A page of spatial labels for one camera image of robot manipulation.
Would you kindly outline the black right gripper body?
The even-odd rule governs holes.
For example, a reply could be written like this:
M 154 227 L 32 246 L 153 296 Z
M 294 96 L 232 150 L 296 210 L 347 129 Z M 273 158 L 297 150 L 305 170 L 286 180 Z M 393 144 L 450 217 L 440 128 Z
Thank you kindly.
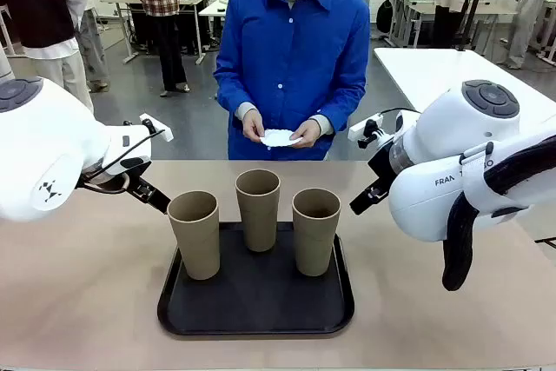
M 392 145 L 392 140 L 383 144 L 367 163 L 377 176 L 377 179 L 371 184 L 374 192 L 388 192 L 397 176 L 389 161 L 389 152 Z

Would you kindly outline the person's right hand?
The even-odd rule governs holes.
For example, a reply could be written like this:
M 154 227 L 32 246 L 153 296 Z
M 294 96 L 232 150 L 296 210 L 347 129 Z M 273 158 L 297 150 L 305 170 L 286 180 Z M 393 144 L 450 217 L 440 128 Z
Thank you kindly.
M 242 118 L 243 135 L 251 142 L 261 143 L 265 137 L 262 117 L 257 109 L 248 110 Z

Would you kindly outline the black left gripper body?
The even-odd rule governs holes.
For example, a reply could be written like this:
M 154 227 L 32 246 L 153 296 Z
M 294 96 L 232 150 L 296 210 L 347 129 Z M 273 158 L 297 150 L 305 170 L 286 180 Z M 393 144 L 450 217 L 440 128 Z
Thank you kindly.
M 141 157 L 123 159 L 123 172 L 103 184 L 103 189 L 114 193 L 127 192 L 142 202 L 152 194 L 152 187 L 142 179 L 142 175 L 151 165 L 151 161 L 144 161 Z

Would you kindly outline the person's left hand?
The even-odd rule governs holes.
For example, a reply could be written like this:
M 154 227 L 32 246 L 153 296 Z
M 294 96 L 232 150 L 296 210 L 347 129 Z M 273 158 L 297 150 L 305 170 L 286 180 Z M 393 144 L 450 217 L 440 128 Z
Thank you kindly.
M 296 149 L 312 148 L 321 135 L 320 124 L 315 119 L 308 119 L 292 134 L 290 140 Z

